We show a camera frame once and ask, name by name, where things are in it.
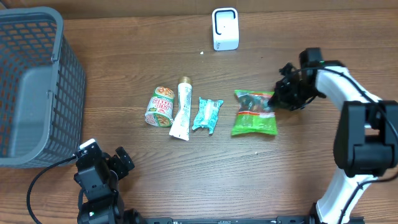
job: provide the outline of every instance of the food package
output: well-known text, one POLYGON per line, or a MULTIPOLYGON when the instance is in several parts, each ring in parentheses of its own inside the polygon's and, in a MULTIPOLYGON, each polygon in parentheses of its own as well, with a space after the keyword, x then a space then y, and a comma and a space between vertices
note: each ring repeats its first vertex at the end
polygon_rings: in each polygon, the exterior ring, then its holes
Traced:
POLYGON ((244 133, 278 134, 275 113, 268 106, 273 92, 235 90, 239 101, 239 112, 236 117, 232 135, 244 133))
POLYGON ((158 127, 169 127, 173 123, 174 92, 165 87, 157 87, 145 113, 145 121, 158 127))
POLYGON ((192 130, 208 128, 209 134, 213 134, 218 120, 218 112, 223 100, 203 100, 199 97, 199 112, 193 121, 192 130))

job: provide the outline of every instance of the toothpaste tube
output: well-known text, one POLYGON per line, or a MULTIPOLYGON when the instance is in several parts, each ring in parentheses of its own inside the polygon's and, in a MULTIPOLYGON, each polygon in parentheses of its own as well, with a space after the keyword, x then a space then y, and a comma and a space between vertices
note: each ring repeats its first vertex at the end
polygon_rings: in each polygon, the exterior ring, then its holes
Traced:
POLYGON ((188 141, 191 119, 192 81, 188 77, 181 77, 178 83, 178 112, 169 135, 188 141))

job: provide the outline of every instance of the green snack bag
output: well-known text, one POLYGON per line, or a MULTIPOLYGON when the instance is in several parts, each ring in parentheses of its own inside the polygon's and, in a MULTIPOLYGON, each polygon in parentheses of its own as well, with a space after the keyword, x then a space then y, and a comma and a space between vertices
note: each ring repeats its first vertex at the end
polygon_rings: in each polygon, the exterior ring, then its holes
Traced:
POLYGON ((199 97, 199 112, 193 121, 192 130, 208 128, 209 134, 213 134, 218 120, 218 112, 223 100, 203 100, 199 97))
POLYGON ((239 101, 232 135, 244 133, 278 134, 275 113, 268 106, 274 92, 235 90, 239 101))

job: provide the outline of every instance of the blue snack package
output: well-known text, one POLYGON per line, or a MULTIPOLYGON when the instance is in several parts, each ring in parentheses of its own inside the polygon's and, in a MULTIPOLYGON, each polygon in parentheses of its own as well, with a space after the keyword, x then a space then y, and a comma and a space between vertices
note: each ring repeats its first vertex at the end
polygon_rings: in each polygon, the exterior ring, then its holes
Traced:
POLYGON ((208 128, 209 134, 213 134, 218 120, 218 112, 223 100, 203 100, 199 97, 199 112, 193 121, 192 130, 208 128))

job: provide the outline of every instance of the wooden table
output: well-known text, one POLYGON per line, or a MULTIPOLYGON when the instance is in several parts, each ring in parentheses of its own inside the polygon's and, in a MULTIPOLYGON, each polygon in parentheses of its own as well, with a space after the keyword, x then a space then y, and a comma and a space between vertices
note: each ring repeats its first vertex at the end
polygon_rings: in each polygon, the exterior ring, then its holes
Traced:
MULTIPOLYGON (((370 92, 398 100, 398 10, 240 14, 239 28, 239 49, 215 52, 210 16, 65 21, 87 72, 83 139, 97 139, 108 153, 124 146, 136 165, 120 182, 126 208, 173 218, 306 214, 336 167, 339 111, 316 99, 303 111, 278 110, 274 138, 230 135, 233 91, 272 90, 278 69, 298 65, 306 47, 321 47, 326 60, 341 60, 370 92), (184 75, 193 80, 192 121, 199 96, 224 100, 212 136, 199 130, 188 142, 171 139, 169 128, 144 121, 154 88, 176 91, 184 75)), ((39 170, 0 169, 0 223, 32 223, 25 196, 39 170)), ((75 172, 59 167, 36 183, 31 200, 40 221, 76 223, 75 172)), ((372 185, 353 214, 397 223, 397 187, 398 181, 372 185)))

